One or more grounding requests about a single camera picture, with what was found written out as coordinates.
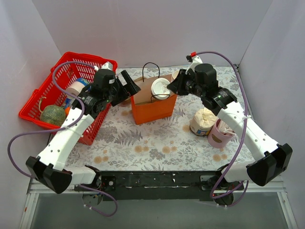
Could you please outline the stack of paper cups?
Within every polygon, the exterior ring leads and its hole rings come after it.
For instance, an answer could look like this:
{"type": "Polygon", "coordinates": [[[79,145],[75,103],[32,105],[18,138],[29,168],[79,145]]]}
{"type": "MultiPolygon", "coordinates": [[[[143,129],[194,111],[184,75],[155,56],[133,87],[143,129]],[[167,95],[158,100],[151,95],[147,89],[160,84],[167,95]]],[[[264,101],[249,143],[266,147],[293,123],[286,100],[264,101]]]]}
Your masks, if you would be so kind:
{"type": "Polygon", "coordinates": [[[179,72],[180,72],[179,70],[176,70],[175,72],[172,73],[171,82],[173,82],[176,79],[176,77],[179,75],[179,72]]]}

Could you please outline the white plastic cup lid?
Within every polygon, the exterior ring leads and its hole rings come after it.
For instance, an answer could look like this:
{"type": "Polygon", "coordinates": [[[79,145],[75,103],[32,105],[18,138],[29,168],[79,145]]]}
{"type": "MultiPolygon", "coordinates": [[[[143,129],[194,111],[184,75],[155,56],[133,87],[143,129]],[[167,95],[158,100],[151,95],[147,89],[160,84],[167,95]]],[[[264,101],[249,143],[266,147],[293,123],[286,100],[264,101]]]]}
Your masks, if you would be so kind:
{"type": "Polygon", "coordinates": [[[167,85],[170,82],[165,78],[157,78],[151,85],[151,93],[154,97],[156,94],[169,94],[171,93],[170,90],[167,89],[167,85]]]}

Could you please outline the orange paper bag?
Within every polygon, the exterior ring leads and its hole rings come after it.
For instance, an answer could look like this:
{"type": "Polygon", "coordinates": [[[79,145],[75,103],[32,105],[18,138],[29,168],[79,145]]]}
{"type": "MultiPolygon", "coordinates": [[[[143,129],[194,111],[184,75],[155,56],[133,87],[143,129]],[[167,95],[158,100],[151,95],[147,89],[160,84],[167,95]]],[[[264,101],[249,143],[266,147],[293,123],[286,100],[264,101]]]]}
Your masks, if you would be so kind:
{"type": "Polygon", "coordinates": [[[170,97],[165,100],[157,100],[152,96],[151,85],[157,78],[165,78],[171,82],[170,75],[161,75],[160,68],[157,69],[157,76],[145,78],[143,75],[135,80],[141,90],[132,96],[131,106],[135,123],[138,125],[170,117],[173,113],[177,95],[171,92],[170,97]]]}

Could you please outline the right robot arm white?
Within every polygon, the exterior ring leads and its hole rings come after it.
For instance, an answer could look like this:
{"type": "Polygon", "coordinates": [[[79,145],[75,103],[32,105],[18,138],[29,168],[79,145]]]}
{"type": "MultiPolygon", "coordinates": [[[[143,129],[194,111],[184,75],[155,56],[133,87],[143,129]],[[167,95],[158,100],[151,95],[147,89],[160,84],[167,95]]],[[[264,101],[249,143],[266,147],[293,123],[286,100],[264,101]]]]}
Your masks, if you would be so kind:
{"type": "Polygon", "coordinates": [[[215,178],[220,189],[228,189],[233,182],[242,180],[264,186],[287,169],[293,152],[290,145],[277,143],[244,114],[237,98],[218,85],[212,65],[199,64],[189,73],[181,69],[167,88],[177,95],[198,96],[204,107],[229,125],[251,152],[253,162],[232,165],[228,172],[223,171],[215,178]]]}

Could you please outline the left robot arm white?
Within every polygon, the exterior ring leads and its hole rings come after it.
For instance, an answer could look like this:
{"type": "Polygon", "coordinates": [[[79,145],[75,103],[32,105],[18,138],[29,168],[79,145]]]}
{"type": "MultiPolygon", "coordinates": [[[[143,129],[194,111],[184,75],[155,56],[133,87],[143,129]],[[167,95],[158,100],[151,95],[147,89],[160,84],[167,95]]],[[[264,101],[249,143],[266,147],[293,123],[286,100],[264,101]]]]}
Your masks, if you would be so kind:
{"type": "Polygon", "coordinates": [[[141,90],[126,70],[121,74],[126,85],[114,71],[99,69],[93,83],[85,86],[73,101],[66,120],[50,143],[36,157],[27,159],[26,166],[34,178],[55,193],[62,193],[70,185],[85,184],[92,191],[101,187],[98,169],[92,166],[64,167],[76,143],[107,105],[116,106],[141,90]]]}

